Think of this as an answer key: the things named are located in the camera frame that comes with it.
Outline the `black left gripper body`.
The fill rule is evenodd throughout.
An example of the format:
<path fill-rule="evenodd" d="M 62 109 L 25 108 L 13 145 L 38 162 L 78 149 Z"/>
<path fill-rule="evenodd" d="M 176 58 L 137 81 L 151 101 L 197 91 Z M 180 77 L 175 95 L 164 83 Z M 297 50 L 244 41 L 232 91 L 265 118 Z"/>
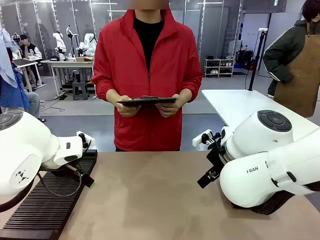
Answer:
<path fill-rule="evenodd" d="M 83 171 L 77 164 L 65 164 L 57 169 L 50 169 L 49 172 L 54 174 L 57 177 L 73 177 L 77 173 L 82 174 Z"/>

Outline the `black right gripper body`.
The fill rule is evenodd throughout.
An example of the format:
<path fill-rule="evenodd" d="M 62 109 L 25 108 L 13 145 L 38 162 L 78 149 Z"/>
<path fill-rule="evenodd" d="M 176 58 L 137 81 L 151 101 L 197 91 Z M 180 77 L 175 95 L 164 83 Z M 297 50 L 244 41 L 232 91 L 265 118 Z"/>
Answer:
<path fill-rule="evenodd" d="M 224 146 L 213 146 L 206 156 L 207 159 L 211 162 L 212 167 L 208 170 L 210 176 L 219 176 L 224 165 L 225 159 L 224 154 L 226 153 Z"/>

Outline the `person's left hand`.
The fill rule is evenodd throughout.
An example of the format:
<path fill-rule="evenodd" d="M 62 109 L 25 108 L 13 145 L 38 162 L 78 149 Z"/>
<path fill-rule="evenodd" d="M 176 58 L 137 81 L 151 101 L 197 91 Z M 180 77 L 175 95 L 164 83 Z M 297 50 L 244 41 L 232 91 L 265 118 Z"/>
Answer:
<path fill-rule="evenodd" d="M 172 96 L 175 98 L 174 103 L 157 103 L 155 106 L 164 118 L 175 115 L 192 97 L 188 89 L 183 89 L 179 94 Z"/>

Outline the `person's right hand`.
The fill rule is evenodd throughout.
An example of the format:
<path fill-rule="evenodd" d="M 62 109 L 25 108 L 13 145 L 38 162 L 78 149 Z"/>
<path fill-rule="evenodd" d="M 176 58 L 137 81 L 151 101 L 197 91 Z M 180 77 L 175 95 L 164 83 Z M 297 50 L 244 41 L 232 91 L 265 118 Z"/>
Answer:
<path fill-rule="evenodd" d="M 123 117 L 133 117 L 135 116 L 138 111 L 141 108 L 141 105 L 139 106 L 124 106 L 122 103 L 119 103 L 119 101 L 129 101 L 131 98 L 127 95 L 119 95 L 118 92 L 115 89 L 110 89 L 106 93 L 106 100 L 113 104 L 115 108 L 117 109 L 118 113 Z"/>

